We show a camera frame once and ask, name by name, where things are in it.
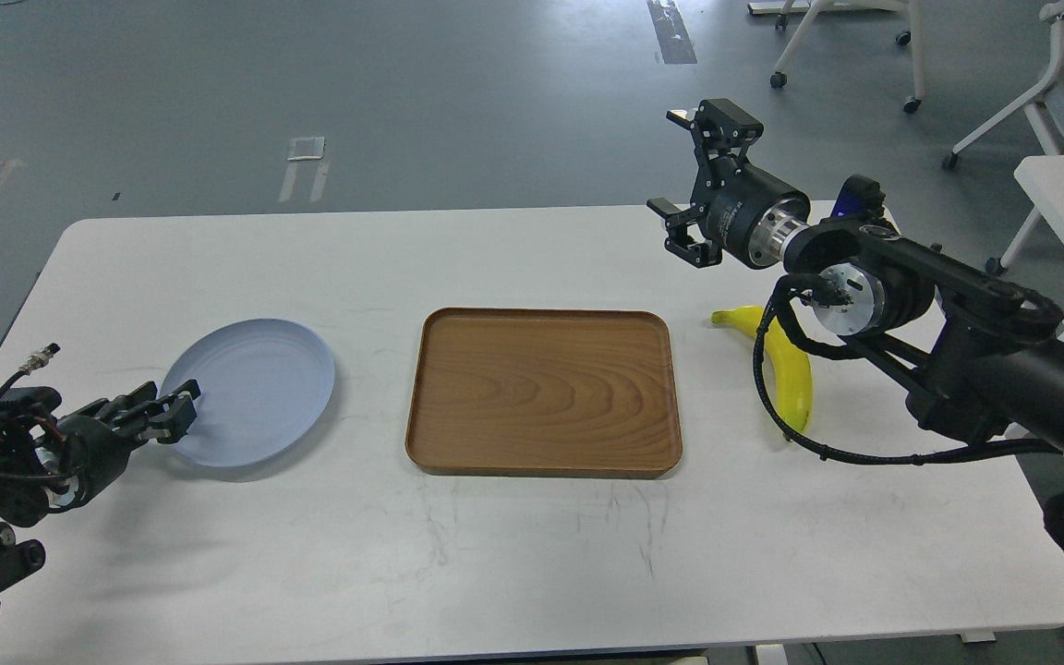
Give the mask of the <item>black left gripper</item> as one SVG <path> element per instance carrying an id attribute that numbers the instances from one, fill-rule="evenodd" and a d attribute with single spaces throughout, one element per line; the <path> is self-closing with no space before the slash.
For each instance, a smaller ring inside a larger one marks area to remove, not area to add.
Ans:
<path id="1" fill-rule="evenodd" d="M 70 443 L 70 459 L 78 469 L 56 508 L 76 509 L 88 504 L 121 476 L 132 451 L 144 442 L 181 440 L 196 420 L 195 399 L 201 396 L 196 380 L 188 380 L 168 394 L 159 396 L 152 381 L 111 400 L 107 420 L 86 414 L 70 414 L 56 423 Z"/>

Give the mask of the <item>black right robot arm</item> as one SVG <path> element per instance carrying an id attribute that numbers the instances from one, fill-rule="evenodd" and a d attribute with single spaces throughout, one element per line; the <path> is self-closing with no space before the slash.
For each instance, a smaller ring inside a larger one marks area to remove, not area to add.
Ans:
<path id="1" fill-rule="evenodd" d="M 787 439 L 853 465 L 1064 458 L 1063 312 L 1051 299 L 905 238 L 874 178 L 850 176 L 831 214 L 811 223 L 807 195 L 748 159 L 764 127 L 731 101 L 666 116 L 691 135 L 697 164 L 687 207 L 647 202 L 666 249 L 696 268 L 725 254 L 753 270 L 782 268 L 757 325 L 752 365 L 757 395 Z M 807 438 L 766 388 L 764 338 L 774 323 L 811 358 L 871 363 L 907 392 L 921 429 L 959 449 L 878 458 Z M 1043 519 L 1064 552 L 1064 493 L 1044 504 Z"/>

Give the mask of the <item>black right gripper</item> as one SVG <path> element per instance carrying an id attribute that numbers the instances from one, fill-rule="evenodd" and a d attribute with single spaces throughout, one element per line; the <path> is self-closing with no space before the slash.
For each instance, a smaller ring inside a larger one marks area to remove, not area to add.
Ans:
<path id="1" fill-rule="evenodd" d="M 647 201 L 666 232 L 667 251 L 697 269 L 721 264 L 724 252 L 752 270 L 780 262 L 787 239 L 807 227 L 811 202 L 750 164 L 747 153 L 763 136 L 763 122 L 725 98 L 668 110 L 667 119 L 688 131 L 698 165 L 689 207 L 664 198 Z M 691 236 L 694 225 L 704 242 Z"/>

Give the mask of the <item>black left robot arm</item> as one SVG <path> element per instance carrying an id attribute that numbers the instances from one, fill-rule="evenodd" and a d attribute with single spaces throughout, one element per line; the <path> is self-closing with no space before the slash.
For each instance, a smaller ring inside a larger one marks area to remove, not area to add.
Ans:
<path id="1" fill-rule="evenodd" d="M 0 597 L 46 561 L 41 542 L 18 539 L 18 527 L 88 504 L 140 446 L 181 440 L 196 420 L 201 387 L 195 380 L 166 394 L 148 381 L 56 417 L 57 390 L 18 384 L 56 353 L 59 345 L 44 346 L 0 386 Z"/>

